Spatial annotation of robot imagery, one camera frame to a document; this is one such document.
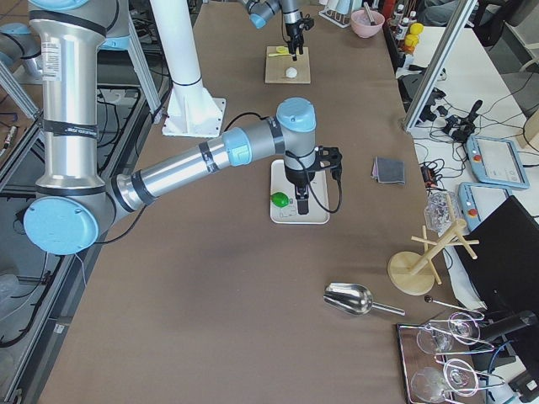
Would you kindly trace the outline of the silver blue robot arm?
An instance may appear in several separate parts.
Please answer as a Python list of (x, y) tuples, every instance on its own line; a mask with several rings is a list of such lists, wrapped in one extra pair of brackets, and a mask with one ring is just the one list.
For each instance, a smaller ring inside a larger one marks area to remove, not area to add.
[(309, 15), (303, 15), (300, 2), (296, 0), (245, 0), (240, 3), (246, 9), (249, 20), (256, 29), (262, 29), (275, 15), (282, 14), (287, 37), (284, 41), (293, 61), (303, 54), (303, 32), (314, 26)]
[(42, 56), (45, 171), (23, 225), (29, 240), (47, 253), (79, 253), (130, 213), (226, 167), (283, 156), (301, 214), (315, 196), (311, 183), (317, 173), (327, 169), (334, 180), (341, 178), (341, 153), (316, 144), (315, 109), (304, 98), (286, 99), (275, 115), (255, 124), (223, 130), (226, 102), (212, 97), (202, 82), (187, 2), (154, 1), (151, 11), (172, 86), (164, 131), (197, 137), (200, 143), (142, 170), (103, 179), (103, 149), (132, 153), (137, 146), (122, 128), (104, 136), (97, 112), (99, 50), (131, 51), (137, 42), (129, 4), (29, 3)]

